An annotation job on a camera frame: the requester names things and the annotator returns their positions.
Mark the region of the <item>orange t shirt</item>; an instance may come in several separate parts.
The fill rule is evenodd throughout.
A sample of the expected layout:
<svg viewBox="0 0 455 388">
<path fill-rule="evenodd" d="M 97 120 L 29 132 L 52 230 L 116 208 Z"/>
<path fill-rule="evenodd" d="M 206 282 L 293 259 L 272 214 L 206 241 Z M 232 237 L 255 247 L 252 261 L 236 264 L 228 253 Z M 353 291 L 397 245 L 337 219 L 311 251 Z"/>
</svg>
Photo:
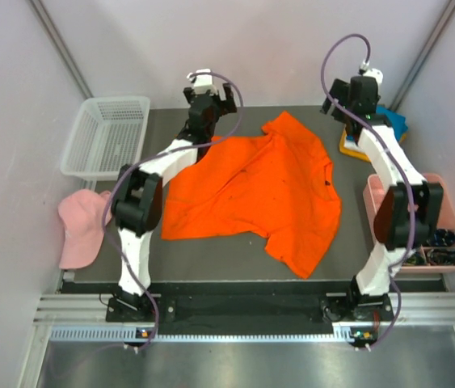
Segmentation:
<svg viewBox="0 0 455 388">
<path fill-rule="evenodd" d="M 306 279 L 339 228 L 334 163 L 321 139 L 288 112 L 262 132 L 218 142 L 170 181 L 161 236 L 257 234 L 273 259 Z"/>
</svg>

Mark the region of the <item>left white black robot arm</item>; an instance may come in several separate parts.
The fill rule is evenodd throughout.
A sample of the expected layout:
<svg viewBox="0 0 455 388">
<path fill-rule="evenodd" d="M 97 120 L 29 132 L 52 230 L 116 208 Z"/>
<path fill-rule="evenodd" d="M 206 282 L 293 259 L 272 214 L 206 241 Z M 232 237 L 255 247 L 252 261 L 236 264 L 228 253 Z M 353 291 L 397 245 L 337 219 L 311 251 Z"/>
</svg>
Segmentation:
<svg viewBox="0 0 455 388">
<path fill-rule="evenodd" d="M 183 90 L 189 103 L 187 119 L 176 138 L 158 154 L 120 170 L 109 206 L 119 232 L 122 260 L 114 297 L 124 303 L 125 313 L 134 320 L 147 318 L 152 309 L 150 240 L 162 218 L 164 187 L 227 138 L 213 140 L 217 122 L 242 107 L 241 101 L 235 101 L 239 90 L 234 84 L 225 82 L 222 88 L 224 97 L 210 74 L 192 75 L 192 85 Z"/>
</svg>

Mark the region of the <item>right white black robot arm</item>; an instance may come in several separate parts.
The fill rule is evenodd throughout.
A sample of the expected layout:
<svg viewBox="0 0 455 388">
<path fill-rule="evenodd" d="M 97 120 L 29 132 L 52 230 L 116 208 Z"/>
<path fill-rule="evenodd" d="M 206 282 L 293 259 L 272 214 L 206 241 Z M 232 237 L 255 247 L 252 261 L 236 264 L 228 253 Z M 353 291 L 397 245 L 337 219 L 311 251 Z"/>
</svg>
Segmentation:
<svg viewBox="0 0 455 388">
<path fill-rule="evenodd" d="M 326 88 L 323 113 L 345 124 L 385 191 L 373 221 L 376 239 L 364 267 L 353 277 L 346 311 L 367 318 L 384 303 L 391 281 L 413 250 L 436 230 L 444 189 L 429 183 L 411 164 L 389 118 L 377 112 L 382 76 L 369 70 Z"/>
</svg>

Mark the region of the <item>folded blue t shirt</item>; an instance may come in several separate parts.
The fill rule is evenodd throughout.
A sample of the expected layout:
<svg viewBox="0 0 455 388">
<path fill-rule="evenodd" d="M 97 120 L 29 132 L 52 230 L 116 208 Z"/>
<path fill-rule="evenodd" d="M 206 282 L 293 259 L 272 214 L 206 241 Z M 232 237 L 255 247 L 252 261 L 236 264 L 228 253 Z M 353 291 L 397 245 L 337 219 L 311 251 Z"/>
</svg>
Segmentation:
<svg viewBox="0 0 455 388">
<path fill-rule="evenodd" d="M 398 142 L 401 142 L 403 138 L 407 135 L 408 126 L 406 123 L 406 118 L 402 115 L 399 115 L 396 112 L 392 112 L 389 109 L 383 106 L 377 106 L 376 113 L 383 115 L 390 122 L 395 138 Z"/>
</svg>

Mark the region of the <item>folded white t shirt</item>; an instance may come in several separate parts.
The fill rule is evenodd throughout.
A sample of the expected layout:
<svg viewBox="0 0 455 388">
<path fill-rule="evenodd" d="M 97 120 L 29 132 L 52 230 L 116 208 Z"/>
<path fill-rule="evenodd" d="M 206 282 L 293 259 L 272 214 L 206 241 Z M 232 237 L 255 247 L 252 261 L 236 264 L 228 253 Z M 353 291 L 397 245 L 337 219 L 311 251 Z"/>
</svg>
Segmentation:
<svg viewBox="0 0 455 388">
<path fill-rule="evenodd" d="M 354 152 L 361 152 L 360 147 L 357 145 L 356 141 L 351 136 L 345 136 L 343 138 L 343 147 L 346 150 L 354 151 Z"/>
</svg>

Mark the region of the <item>folded yellow t shirt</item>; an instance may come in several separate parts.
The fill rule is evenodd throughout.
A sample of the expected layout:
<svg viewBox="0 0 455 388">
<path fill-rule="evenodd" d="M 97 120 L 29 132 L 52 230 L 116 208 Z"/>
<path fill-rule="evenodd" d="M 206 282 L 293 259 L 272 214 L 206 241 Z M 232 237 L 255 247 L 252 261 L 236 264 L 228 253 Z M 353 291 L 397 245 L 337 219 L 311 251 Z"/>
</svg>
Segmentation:
<svg viewBox="0 0 455 388">
<path fill-rule="evenodd" d="M 344 154 L 344 155 L 352 157 L 352 158 L 357 158 L 357 159 L 365 161 L 365 162 L 370 162 L 368 156 L 362 150 L 361 150 L 361 152 L 354 152 L 354 151 L 346 150 L 343 147 L 343 138 L 345 136 L 349 136 L 349 135 L 347 134 L 346 130 L 344 129 L 341 134 L 341 138 L 339 140 L 339 152 L 341 154 Z"/>
</svg>

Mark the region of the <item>white perforated plastic basket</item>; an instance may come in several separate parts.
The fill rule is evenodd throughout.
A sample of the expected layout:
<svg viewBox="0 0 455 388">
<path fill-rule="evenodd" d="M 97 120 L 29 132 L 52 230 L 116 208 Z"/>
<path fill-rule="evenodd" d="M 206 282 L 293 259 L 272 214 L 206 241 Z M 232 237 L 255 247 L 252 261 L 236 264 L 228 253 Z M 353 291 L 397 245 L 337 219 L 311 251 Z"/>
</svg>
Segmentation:
<svg viewBox="0 0 455 388">
<path fill-rule="evenodd" d="M 149 113 L 145 96 L 86 99 L 70 131 L 61 173 L 86 181 L 117 179 L 123 165 L 141 157 Z"/>
</svg>

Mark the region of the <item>pink compartment organizer tray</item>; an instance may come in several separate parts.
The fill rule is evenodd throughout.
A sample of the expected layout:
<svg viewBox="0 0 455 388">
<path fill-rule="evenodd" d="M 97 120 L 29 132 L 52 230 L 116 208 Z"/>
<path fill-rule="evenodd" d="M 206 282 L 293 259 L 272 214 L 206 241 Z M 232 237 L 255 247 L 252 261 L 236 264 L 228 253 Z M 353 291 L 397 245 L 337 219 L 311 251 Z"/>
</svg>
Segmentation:
<svg viewBox="0 0 455 388">
<path fill-rule="evenodd" d="M 445 186 L 444 180 L 435 173 L 423 173 L 424 178 L 429 183 L 439 183 L 444 189 L 444 196 L 442 200 L 440 215 L 437 222 L 437 229 L 451 230 L 455 233 L 455 211 L 453 208 L 453 203 L 450 200 L 449 192 Z M 367 178 L 367 183 L 363 191 L 364 206 L 366 209 L 369 228 L 371 230 L 373 243 L 376 242 L 376 238 L 373 231 L 373 221 L 376 216 L 376 213 L 382 203 L 383 197 L 385 196 L 385 191 L 382 187 L 381 181 L 377 174 L 371 174 Z M 447 248 L 455 249 L 455 243 Z M 403 266 L 400 273 L 401 274 L 442 274 L 455 272 L 455 265 L 407 265 Z"/>
</svg>

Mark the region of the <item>pink baseball cap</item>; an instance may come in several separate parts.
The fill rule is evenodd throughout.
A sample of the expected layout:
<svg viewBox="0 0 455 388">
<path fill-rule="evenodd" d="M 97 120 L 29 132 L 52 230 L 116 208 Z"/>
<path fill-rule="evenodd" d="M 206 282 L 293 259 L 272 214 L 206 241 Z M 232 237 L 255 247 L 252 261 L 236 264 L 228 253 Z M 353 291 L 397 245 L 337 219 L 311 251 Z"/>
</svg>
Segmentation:
<svg viewBox="0 0 455 388">
<path fill-rule="evenodd" d="M 59 268 L 74 270 L 91 265 L 103 243 L 102 217 L 109 191 L 81 189 L 67 196 L 57 211 L 65 231 Z"/>
</svg>

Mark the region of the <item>dark green rolled sock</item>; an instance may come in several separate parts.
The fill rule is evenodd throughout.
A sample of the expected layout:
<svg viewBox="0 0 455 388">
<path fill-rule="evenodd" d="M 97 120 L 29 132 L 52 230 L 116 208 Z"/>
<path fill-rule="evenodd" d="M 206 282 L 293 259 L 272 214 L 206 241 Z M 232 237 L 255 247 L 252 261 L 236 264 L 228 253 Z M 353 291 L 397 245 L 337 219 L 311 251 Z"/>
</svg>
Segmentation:
<svg viewBox="0 0 455 388">
<path fill-rule="evenodd" d="M 422 251 L 415 251 L 403 261 L 402 265 L 407 267 L 421 267 L 427 265 L 427 260 Z"/>
</svg>

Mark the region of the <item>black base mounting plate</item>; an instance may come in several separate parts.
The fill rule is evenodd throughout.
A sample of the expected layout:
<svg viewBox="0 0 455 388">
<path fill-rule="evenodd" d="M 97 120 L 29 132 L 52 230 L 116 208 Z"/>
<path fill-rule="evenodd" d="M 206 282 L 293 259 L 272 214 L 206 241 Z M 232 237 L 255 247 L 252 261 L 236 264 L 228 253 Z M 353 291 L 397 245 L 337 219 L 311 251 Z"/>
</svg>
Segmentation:
<svg viewBox="0 0 455 388">
<path fill-rule="evenodd" d="M 167 330 L 198 326 L 213 331 L 235 331 L 238 326 L 337 323 L 389 319 L 390 300 L 351 309 L 345 297 L 297 293 L 169 294 L 109 300 L 108 322 L 140 323 L 159 315 Z"/>
</svg>

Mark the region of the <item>aluminium frame rail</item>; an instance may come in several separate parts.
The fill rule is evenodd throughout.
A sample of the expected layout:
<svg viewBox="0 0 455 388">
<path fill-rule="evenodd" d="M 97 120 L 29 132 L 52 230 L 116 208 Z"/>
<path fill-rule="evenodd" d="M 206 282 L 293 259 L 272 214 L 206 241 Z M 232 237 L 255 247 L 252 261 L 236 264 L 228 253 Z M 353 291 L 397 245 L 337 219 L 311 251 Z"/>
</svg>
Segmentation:
<svg viewBox="0 0 455 388">
<path fill-rule="evenodd" d="M 305 318 L 326 321 L 321 302 L 306 295 L 184 295 L 157 298 L 159 320 L 172 323 L 185 318 Z M 403 293 L 389 295 L 380 309 L 380 320 L 398 325 L 455 325 L 455 293 Z M 151 304 L 136 310 L 113 297 L 105 302 L 94 294 L 44 295 L 34 315 L 37 324 L 142 323 L 155 319 Z"/>
</svg>

